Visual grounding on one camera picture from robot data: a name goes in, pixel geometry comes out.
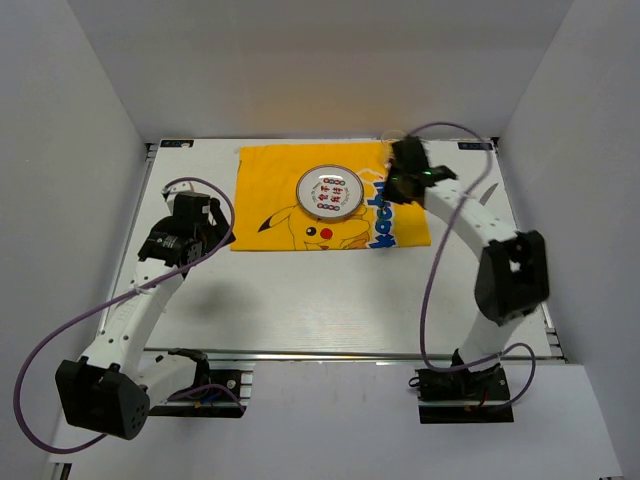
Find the white plate with red print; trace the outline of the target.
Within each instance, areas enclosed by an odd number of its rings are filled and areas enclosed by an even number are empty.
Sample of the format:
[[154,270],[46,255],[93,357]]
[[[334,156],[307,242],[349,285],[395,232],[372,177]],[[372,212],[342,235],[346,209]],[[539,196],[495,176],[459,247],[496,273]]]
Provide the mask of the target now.
[[322,220],[351,216],[363,205],[364,186],[350,169],[338,165],[320,165],[304,173],[296,185],[299,206],[307,214]]

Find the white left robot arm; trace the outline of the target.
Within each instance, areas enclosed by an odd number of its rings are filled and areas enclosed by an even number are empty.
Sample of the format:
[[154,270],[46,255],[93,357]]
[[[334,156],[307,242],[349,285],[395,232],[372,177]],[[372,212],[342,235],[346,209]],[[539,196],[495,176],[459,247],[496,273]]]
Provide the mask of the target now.
[[65,360],[56,371],[64,416],[73,427],[131,440],[156,405],[181,391],[199,399],[210,390],[212,377],[201,351],[173,348],[153,364],[140,365],[190,264],[234,239],[219,200],[185,192],[169,204],[170,215],[151,228],[138,252],[129,298],[110,309],[105,328],[80,359]]

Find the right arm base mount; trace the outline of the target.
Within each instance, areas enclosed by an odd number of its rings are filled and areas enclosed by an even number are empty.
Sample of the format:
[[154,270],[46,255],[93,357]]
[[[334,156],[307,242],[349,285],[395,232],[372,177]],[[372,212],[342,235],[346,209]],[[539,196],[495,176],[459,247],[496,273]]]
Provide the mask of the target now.
[[417,370],[408,381],[417,394],[421,424],[513,423],[505,371],[498,365],[487,372],[440,373]]

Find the yellow printed cloth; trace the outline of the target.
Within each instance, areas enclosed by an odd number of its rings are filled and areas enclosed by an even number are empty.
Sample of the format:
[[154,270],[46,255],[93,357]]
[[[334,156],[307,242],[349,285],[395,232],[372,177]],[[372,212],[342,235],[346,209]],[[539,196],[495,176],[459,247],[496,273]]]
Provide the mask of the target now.
[[381,142],[241,148],[233,250],[430,245],[422,208],[383,197],[389,157]]

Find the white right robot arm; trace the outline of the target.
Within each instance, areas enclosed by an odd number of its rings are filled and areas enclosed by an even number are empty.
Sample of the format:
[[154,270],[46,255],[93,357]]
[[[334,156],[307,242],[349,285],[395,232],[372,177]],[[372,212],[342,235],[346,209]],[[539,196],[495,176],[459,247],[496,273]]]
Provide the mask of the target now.
[[391,145],[383,187],[386,201],[416,203],[445,222],[432,261],[439,267],[450,236],[456,235],[478,261],[474,299],[478,313],[449,367],[453,390],[472,399],[488,385],[485,371],[513,350],[509,339],[522,319],[549,297],[546,246],[536,230],[521,232],[492,214],[473,192],[491,173],[490,160],[480,175],[464,186],[447,166],[430,164],[422,141],[407,136]]

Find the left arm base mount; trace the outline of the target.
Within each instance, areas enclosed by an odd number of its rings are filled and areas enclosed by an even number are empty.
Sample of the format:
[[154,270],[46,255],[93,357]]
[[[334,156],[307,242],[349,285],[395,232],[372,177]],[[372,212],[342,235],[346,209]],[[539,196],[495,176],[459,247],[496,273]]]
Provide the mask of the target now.
[[196,364],[194,383],[174,393],[177,399],[153,407],[149,415],[176,418],[242,418],[253,383],[249,363],[215,359],[197,350],[178,350]]

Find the knife with teal handle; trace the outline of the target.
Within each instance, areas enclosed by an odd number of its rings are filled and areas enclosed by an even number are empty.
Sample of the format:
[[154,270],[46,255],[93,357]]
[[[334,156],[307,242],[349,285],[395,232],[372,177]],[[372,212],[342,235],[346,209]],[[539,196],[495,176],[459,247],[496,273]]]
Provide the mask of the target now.
[[495,183],[493,185],[491,185],[479,198],[479,203],[481,205],[486,205],[487,202],[489,201],[489,199],[491,198],[491,196],[494,194],[494,192],[496,191],[496,189],[498,188],[499,184]]

